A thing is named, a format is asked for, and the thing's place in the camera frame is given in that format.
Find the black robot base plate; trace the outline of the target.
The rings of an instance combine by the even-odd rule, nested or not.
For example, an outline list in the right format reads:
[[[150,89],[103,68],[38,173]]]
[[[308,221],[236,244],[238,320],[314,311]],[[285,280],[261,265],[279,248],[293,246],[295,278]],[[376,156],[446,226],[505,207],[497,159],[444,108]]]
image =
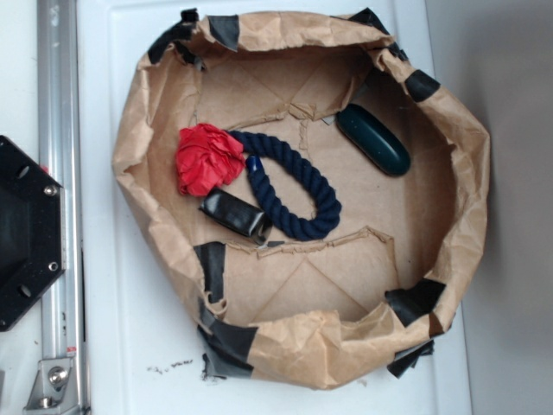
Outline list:
[[[63,187],[1,137],[1,330],[7,332],[64,271]]]

